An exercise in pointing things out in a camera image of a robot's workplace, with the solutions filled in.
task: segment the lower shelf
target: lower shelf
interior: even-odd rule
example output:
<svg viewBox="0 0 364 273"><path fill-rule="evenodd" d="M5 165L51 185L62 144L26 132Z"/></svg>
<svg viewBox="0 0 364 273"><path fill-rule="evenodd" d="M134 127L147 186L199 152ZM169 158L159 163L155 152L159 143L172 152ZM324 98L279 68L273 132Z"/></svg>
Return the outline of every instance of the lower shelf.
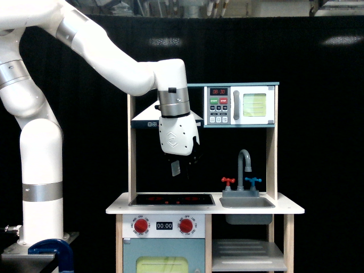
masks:
<svg viewBox="0 0 364 273"><path fill-rule="evenodd" d="M212 240L212 271L286 271L275 243L250 239Z"/></svg>

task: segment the wooden post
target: wooden post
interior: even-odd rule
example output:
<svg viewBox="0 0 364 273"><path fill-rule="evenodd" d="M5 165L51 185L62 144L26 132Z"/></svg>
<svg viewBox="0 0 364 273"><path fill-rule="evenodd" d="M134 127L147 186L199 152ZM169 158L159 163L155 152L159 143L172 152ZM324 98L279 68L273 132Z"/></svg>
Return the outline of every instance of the wooden post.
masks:
<svg viewBox="0 0 364 273"><path fill-rule="evenodd" d="M267 225L267 240L269 243L274 243L274 214L272 216L272 222Z"/></svg>
<svg viewBox="0 0 364 273"><path fill-rule="evenodd" d="M123 273L123 215L116 214L116 273Z"/></svg>
<svg viewBox="0 0 364 273"><path fill-rule="evenodd" d="M205 273L212 273L212 215L205 215Z"/></svg>
<svg viewBox="0 0 364 273"><path fill-rule="evenodd" d="M135 115L135 97L127 95L127 159L129 202L137 195L137 160L135 129L131 128L131 120Z"/></svg>
<svg viewBox="0 0 364 273"><path fill-rule="evenodd" d="M267 128L267 194L274 200L278 199L277 187L278 158L278 86L274 90L274 127Z"/></svg>
<svg viewBox="0 0 364 273"><path fill-rule="evenodd" d="M286 273L293 273L293 256L295 247L295 222L294 214L284 215L284 263L287 266Z"/></svg>

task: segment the oven window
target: oven window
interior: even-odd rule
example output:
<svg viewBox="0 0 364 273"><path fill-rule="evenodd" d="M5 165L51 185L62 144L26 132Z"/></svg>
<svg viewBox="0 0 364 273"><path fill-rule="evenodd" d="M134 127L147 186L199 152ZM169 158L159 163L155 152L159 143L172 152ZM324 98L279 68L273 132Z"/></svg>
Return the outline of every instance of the oven window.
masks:
<svg viewBox="0 0 364 273"><path fill-rule="evenodd" d="M136 260L136 273L188 273L188 262L183 257L143 256Z"/></svg>
<svg viewBox="0 0 364 273"><path fill-rule="evenodd" d="M266 94L244 94L244 117L265 117L267 114Z"/></svg>

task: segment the faucet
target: faucet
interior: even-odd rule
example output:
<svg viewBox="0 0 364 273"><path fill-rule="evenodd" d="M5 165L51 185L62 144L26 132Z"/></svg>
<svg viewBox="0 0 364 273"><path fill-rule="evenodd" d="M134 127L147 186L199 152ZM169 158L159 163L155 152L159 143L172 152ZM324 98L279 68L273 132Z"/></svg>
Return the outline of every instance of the faucet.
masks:
<svg viewBox="0 0 364 273"><path fill-rule="evenodd" d="M235 179L228 179L223 177L222 182L226 182L226 188L222 191L223 197L259 197L259 191L255 189L255 182L261 182L262 179L252 178L245 179L251 182L252 187L250 190L245 191L243 186L243 161L245 159L245 171L251 172L251 160L250 155L247 150L241 150L238 157L238 188L236 191L232 191L230 188L230 183L234 183Z"/></svg>
<svg viewBox="0 0 364 273"><path fill-rule="evenodd" d="M245 171L251 172L251 160L247 150L241 150L238 157L238 188L237 191L244 191L243 186L243 159L245 158Z"/></svg>

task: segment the gray faucet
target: gray faucet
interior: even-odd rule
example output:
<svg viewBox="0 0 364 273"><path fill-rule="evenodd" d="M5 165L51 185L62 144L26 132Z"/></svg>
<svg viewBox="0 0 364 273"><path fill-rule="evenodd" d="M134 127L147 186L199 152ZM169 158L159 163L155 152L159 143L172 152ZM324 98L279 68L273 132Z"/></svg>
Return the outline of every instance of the gray faucet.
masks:
<svg viewBox="0 0 364 273"><path fill-rule="evenodd" d="M244 191L243 186L243 159L245 158L245 171L251 172L250 155L247 150L241 150L238 157L238 188L237 191Z"/></svg>
<svg viewBox="0 0 364 273"><path fill-rule="evenodd" d="M245 191L243 186L243 161L245 158L245 171L251 172L251 160L247 150L241 150L238 157L238 188L232 191L230 187L226 187L222 191L223 197L259 197L258 191Z"/></svg>

